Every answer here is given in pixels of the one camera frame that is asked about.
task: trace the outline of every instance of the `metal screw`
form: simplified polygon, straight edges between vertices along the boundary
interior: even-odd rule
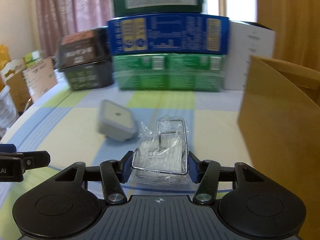
[[[201,193],[201,194],[196,195],[196,199],[201,202],[207,202],[211,199],[211,196],[207,193]]]
[[[114,193],[108,196],[108,199],[114,203],[116,202],[120,202],[121,200],[124,199],[124,196],[122,194],[119,193]]]

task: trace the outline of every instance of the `tall white box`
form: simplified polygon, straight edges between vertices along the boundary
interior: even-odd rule
[[[250,56],[272,57],[276,33],[258,23],[230,22],[224,89],[244,90]]]

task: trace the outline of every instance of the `table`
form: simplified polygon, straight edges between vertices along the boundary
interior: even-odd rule
[[[242,96],[243,92],[231,90],[119,91],[116,84],[72,92],[66,83],[59,83],[27,110],[1,141],[15,144],[18,151],[46,150],[51,163],[46,168],[26,171],[22,183],[0,183],[0,238],[20,237],[12,218],[12,206],[26,191],[74,162],[95,166],[109,159],[120,160],[135,149],[137,136],[123,143],[97,133],[97,110],[102,99],[129,108],[136,122],[148,127],[165,115],[183,117],[190,130],[189,150],[200,160],[212,159],[222,166],[233,166],[239,161],[252,165],[236,123]],[[137,194],[192,197],[197,185],[160,187],[129,179],[123,188],[127,197]],[[230,183],[220,183],[218,194],[230,188]],[[103,198],[100,183],[89,183],[89,190]]]

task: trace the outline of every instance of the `black plastic container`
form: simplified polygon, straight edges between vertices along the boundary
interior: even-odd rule
[[[108,27],[75,33],[59,40],[57,68],[63,69],[80,64],[109,59]]]
[[[109,59],[81,64],[77,66],[60,68],[72,90],[85,90],[102,88],[112,85],[112,62]]]

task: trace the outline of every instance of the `gray ribbed panel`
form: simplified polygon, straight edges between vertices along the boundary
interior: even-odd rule
[[[89,230],[68,240],[246,240],[227,229],[212,208],[187,196],[133,196],[107,208]],[[287,240],[299,240],[291,236]]]

